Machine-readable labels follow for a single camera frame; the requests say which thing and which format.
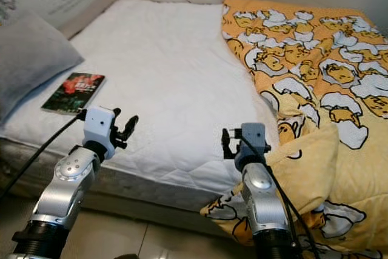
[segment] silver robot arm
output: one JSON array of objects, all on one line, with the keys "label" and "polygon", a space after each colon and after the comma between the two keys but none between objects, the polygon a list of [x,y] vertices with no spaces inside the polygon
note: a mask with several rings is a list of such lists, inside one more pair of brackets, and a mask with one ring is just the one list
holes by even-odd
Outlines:
[{"label": "silver robot arm", "polygon": [[124,131],[118,132],[115,119],[119,113],[119,109],[88,109],[82,147],[76,146],[56,164],[53,179],[39,198],[27,227],[14,234],[18,245],[7,259],[59,259],[100,164],[115,154],[116,147],[126,148],[125,141],[138,121],[134,116]]},{"label": "silver robot arm", "polygon": [[234,159],[237,170],[242,173],[241,194],[246,203],[257,257],[297,258],[296,243],[290,235],[283,203],[276,194],[276,184],[266,167],[264,153],[270,150],[270,146],[265,141],[264,125],[244,123],[241,129],[235,129],[234,138],[241,139],[236,154],[229,149],[229,134],[226,129],[223,130],[224,158]]}]

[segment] yellow blanket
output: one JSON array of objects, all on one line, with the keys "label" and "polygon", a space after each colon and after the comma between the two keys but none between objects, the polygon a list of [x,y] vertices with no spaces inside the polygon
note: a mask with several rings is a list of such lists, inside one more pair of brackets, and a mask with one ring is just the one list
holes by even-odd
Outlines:
[{"label": "yellow blanket", "polygon": [[[388,41],[355,10],[259,0],[225,0],[222,34],[277,112],[267,162],[321,253],[388,254]],[[201,214],[252,244],[241,188]]]}]

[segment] book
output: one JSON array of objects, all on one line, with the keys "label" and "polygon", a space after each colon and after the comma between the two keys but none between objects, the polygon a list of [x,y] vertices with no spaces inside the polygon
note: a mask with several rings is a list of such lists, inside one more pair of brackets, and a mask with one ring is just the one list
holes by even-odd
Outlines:
[{"label": "book", "polygon": [[77,114],[95,95],[104,75],[72,73],[41,107],[58,113]]}]

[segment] wire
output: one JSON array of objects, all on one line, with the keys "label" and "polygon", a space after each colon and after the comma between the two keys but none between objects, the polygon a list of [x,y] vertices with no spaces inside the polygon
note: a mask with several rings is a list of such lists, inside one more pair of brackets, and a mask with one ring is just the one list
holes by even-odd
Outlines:
[{"label": "wire", "polygon": [[11,187],[20,179],[20,177],[24,174],[24,172],[31,166],[32,162],[47,148],[49,144],[52,143],[63,131],[65,131],[68,127],[70,127],[73,123],[76,122],[77,119],[85,120],[86,110],[82,110],[79,114],[77,114],[73,119],[71,119],[67,124],[61,127],[50,139],[48,139],[36,152],[32,157],[20,168],[18,173],[12,178],[10,182],[8,182],[7,186],[4,188],[2,193],[0,194],[0,202],[6,196]]},{"label": "wire", "polygon": [[296,236],[295,224],[294,224],[293,219],[292,219],[292,214],[291,214],[291,210],[290,210],[290,204],[289,203],[284,203],[284,206],[286,208],[287,218],[288,218],[288,220],[290,222],[290,230],[291,230],[292,240],[298,242],[298,236]]},{"label": "wire", "polygon": [[[247,139],[245,139],[243,136],[240,137],[241,140],[247,144],[247,146],[249,147],[249,149],[255,154],[255,156],[257,156],[258,158],[261,157],[261,155],[259,154],[259,152],[252,146],[252,144],[250,142],[247,141]],[[266,170],[268,171],[268,173],[270,174],[273,182],[275,183],[276,187],[278,188],[278,191],[281,195],[281,198],[283,199],[283,202],[285,205],[289,205],[291,207],[291,210],[294,212],[294,214],[296,215],[296,218],[300,221],[300,223],[302,224],[302,227],[304,229],[304,231],[306,232],[306,235],[310,241],[310,245],[311,245],[311,249],[314,253],[314,256],[315,258],[319,259],[319,253],[318,253],[318,249],[316,248],[316,244],[315,244],[315,241],[314,241],[314,238],[310,232],[310,229],[307,227],[305,221],[302,219],[302,216],[299,214],[298,210],[296,209],[296,207],[292,204],[292,202],[290,201],[290,199],[288,198],[288,196],[286,195],[286,193],[283,191],[283,189],[281,188],[280,184],[279,184],[279,181],[276,179],[275,175],[273,174],[272,172],[272,168],[270,166],[268,166],[267,164],[264,164],[262,162],[260,162],[261,164],[264,165],[264,167],[266,168]],[[289,222],[290,222],[290,228],[291,225],[292,225],[292,217],[289,218]]]}]

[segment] floor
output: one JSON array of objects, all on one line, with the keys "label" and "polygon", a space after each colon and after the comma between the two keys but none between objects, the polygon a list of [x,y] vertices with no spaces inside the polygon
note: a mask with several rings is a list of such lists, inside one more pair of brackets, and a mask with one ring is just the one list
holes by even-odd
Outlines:
[{"label": "floor", "polygon": [[[34,201],[15,197],[0,204],[0,258],[13,251],[11,237],[23,230],[33,206]],[[61,259],[114,259],[123,254],[140,259],[256,258],[252,248],[227,238],[83,210]]]}]

